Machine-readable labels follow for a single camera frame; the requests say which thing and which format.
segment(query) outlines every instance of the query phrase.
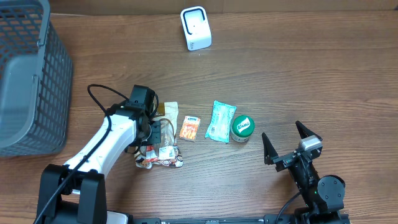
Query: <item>wooden table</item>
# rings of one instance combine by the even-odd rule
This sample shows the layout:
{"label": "wooden table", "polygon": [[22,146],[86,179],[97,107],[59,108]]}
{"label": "wooden table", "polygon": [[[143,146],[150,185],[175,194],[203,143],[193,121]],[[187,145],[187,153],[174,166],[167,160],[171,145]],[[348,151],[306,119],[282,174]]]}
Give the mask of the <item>wooden table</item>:
{"label": "wooden table", "polygon": [[[300,120],[324,138],[320,176],[346,181],[352,223],[397,223],[398,12],[209,15],[213,45],[188,52],[179,15],[54,17],[75,66],[66,148],[0,159],[0,223],[32,223],[40,175],[63,164],[102,123],[86,91],[134,84],[202,119],[195,143],[179,141],[180,169],[138,169],[122,154],[106,180],[108,209],[135,217],[250,217],[277,213],[297,192],[289,173],[264,165],[261,133],[280,155],[299,143]],[[118,96],[96,90],[107,106]],[[214,100],[248,114],[247,144],[205,139]],[[64,197],[76,202],[76,196]],[[300,198],[287,212],[303,206]]]}

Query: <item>green lid can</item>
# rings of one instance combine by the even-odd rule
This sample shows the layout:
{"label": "green lid can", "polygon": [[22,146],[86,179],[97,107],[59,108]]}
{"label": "green lid can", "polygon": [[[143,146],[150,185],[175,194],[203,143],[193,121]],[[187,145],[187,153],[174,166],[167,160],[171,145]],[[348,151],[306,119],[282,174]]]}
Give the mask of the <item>green lid can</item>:
{"label": "green lid can", "polygon": [[238,116],[231,127],[231,137],[237,142],[246,142],[254,131],[254,121],[247,115]]}

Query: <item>blue plastic basket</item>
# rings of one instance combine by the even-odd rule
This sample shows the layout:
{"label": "blue plastic basket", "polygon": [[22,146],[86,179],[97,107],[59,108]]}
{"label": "blue plastic basket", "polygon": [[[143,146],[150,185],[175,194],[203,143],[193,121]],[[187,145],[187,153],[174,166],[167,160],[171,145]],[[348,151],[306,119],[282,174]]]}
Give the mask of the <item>blue plastic basket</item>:
{"label": "blue plastic basket", "polygon": [[0,0],[0,156],[62,150],[72,75],[49,2]]}

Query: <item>orange snack package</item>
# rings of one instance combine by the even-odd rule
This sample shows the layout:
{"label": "orange snack package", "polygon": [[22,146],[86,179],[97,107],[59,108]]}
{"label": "orange snack package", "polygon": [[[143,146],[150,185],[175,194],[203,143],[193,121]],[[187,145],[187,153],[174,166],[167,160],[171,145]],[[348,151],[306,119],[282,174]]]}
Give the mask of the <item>orange snack package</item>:
{"label": "orange snack package", "polygon": [[197,138],[199,125],[200,125],[200,118],[185,116],[180,131],[180,138],[195,142]]}

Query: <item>blue packet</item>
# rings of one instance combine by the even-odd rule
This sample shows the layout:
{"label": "blue packet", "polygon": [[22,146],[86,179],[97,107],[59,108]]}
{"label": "blue packet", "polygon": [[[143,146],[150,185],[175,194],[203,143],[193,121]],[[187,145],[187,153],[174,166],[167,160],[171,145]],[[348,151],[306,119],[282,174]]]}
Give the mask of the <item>blue packet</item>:
{"label": "blue packet", "polygon": [[227,105],[215,100],[211,122],[207,128],[205,138],[229,143],[229,130],[235,111],[236,106]]}

